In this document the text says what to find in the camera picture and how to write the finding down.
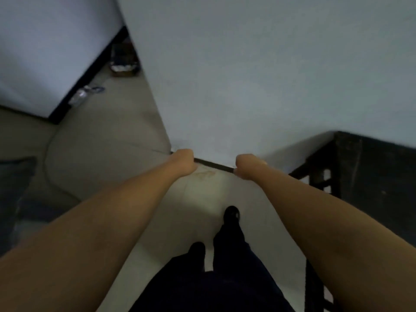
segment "stain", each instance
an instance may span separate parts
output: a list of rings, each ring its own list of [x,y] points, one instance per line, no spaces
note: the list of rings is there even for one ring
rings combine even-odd
[[[198,178],[199,180],[205,180],[215,175],[215,171],[206,171],[206,172],[198,172],[192,174],[192,176]]]

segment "shoe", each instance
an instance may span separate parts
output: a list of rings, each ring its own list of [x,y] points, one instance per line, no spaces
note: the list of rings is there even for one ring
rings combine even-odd
[[[205,244],[202,242],[195,242],[190,246],[188,253],[197,257],[205,257]]]
[[[233,223],[235,221],[239,223],[240,211],[236,206],[229,206],[224,212],[224,224]]]

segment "person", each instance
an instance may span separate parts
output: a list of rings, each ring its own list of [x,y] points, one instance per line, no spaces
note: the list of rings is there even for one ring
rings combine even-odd
[[[346,202],[251,154],[235,174],[257,183],[345,311],[416,311],[416,249]],[[82,202],[0,259],[2,311],[95,311],[169,187],[196,169],[183,149],[164,164]],[[292,311],[250,250],[229,207],[214,271],[193,244],[145,288],[133,311]]]

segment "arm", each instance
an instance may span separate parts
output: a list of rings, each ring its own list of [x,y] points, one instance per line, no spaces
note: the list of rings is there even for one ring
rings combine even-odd
[[[191,150],[97,194],[0,259],[3,311],[95,311]]]
[[[351,311],[416,311],[416,248],[346,202],[251,154],[235,174],[257,183],[317,274]]]

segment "dark pants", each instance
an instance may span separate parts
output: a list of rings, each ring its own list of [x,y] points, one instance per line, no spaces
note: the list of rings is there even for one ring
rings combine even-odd
[[[266,267],[245,241],[237,221],[223,225],[214,237],[213,268],[224,279],[247,285],[270,303],[282,299],[286,302]],[[173,257],[148,283],[130,312],[147,311],[151,304],[178,284],[197,280],[203,272],[202,254],[186,253]]]

